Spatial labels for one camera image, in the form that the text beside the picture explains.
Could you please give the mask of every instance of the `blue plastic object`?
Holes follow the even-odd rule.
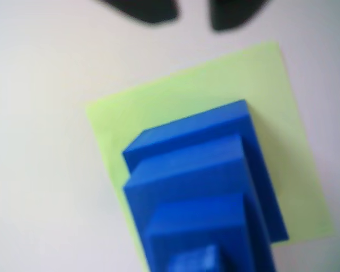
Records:
[[[226,272],[216,245],[177,254],[167,268],[167,272]]]
[[[288,237],[244,100],[146,130],[124,157],[152,272],[189,255],[200,267],[193,253],[210,244],[224,256],[214,271],[275,272],[270,244]]]
[[[133,172],[146,158],[234,134],[243,139],[271,242],[287,240],[286,227],[245,100],[145,130],[125,149],[124,157],[129,171]]]

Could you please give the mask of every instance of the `white surface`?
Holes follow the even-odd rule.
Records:
[[[213,33],[205,0],[148,28],[96,0],[0,0],[0,272],[140,271],[87,101],[277,40],[337,236],[274,250],[280,272],[340,272],[340,0],[273,0]]]

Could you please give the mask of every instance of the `black object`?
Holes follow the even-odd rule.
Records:
[[[246,23],[266,2],[265,0],[209,0],[213,29],[220,31]]]
[[[174,0],[103,0],[146,23],[156,24],[177,17]]]
[[[179,13],[175,0],[102,1],[140,21],[151,24],[175,20]],[[246,23],[266,1],[267,0],[209,0],[211,25],[213,29],[217,31],[239,27]]]

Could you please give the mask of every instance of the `lime green square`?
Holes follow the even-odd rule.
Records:
[[[277,194],[289,242],[333,233],[311,150],[276,43],[230,54],[100,99],[87,108],[105,167],[145,260],[122,186],[122,150],[144,129],[245,99]]]

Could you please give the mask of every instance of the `blue block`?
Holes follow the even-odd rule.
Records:
[[[229,272],[225,271],[218,246],[182,252],[170,259],[167,272]]]
[[[245,213],[242,194],[160,206],[145,233],[152,271],[255,272]],[[215,247],[199,250],[209,244],[216,244],[222,257]]]
[[[275,271],[241,136],[226,136],[144,159],[124,191],[149,263],[152,257],[144,231],[158,207],[168,202],[244,193],[247,220],[254,226],[249,235],[256,266],[261,272]]]
[[[288,239],[245,100],[143,131],[124,151],[131,173],[148,158],[239,134],[271,242]]]

